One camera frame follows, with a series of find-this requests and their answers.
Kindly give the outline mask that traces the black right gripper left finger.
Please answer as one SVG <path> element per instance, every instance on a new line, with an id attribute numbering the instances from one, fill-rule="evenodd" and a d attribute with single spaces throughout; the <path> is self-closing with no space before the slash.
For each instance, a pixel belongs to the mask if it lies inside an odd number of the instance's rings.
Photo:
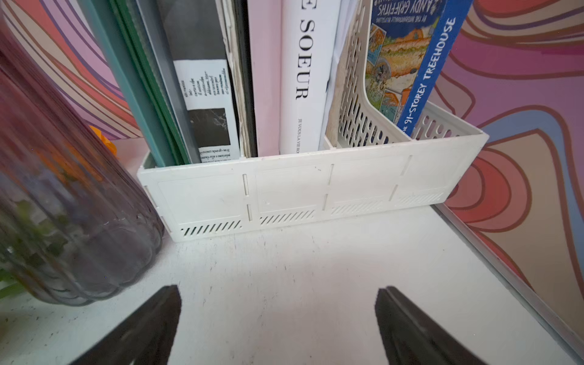
<path id="1" fill-rule="evenodd" d="M 166 364 L 176 336 L 182 299 L 164 286 L 73 364 Z"/>

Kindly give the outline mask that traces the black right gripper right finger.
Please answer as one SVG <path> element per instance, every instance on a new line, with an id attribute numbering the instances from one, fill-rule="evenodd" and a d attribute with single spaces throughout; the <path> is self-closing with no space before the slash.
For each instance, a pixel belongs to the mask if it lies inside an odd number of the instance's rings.
<path id="1" fill-rule="evenodd" d="M 485 365 L 396 287 L 378 290 L 375 314 L 390 364 Z"/>

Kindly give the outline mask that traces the orange rose tall stem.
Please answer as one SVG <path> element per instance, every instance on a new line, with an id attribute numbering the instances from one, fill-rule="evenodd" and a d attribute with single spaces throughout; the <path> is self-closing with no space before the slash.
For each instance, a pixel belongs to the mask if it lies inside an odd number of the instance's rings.
<path id="1" fill-rule="evenodd" d="M 97 136 L 97 138 L 106 146 L 106 148 L 112 153 L 112 155 L 114 157 L 116 157 L 117 156 L 117 148 L 116 148 L 115 144 L 112 143 L 112 141 L 109 140 L 100 129 L 98 129 L 94 126 L 90 126 L 90 129 Z"/>

